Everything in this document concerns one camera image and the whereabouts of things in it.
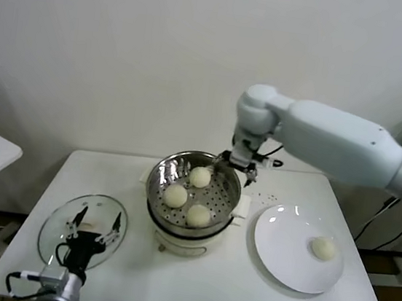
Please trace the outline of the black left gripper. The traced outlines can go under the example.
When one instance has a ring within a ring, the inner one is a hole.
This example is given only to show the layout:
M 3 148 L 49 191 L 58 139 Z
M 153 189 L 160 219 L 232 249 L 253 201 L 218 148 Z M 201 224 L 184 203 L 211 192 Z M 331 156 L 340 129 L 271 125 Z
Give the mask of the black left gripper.
M 79 225 L 87 210 L 88 206 L 85 206 L 72 221 L 66 223 L 66 244 L 69 252 L 64 259 L 64 266 L 73 274 L 84 273 L 92 257 L 102 254 L 106 249 L 105 244 L 113 243 L 120 236 L 121 213 L 117 215 L 110 231 L 106 234 L 79 231 Z

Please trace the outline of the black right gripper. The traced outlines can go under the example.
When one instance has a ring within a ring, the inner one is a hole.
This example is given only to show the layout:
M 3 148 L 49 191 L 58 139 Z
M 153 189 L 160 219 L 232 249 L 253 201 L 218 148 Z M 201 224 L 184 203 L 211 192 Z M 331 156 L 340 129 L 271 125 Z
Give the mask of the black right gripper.
M 229 159 L 230 152 L 222 152 L 218 156 L 215 156 L 213 159 L 213 170 L 221 170 L 225 168 L 233 168 L 236 171 L 240 171 L 241 173 L 245 173 L 246 180 L 244 187 L 250 186 L 252 183 L 257 181 L 258 171 L 255 163 L 249 163 L 246 166 L 237 165 L 236 163 L 232 163 Z

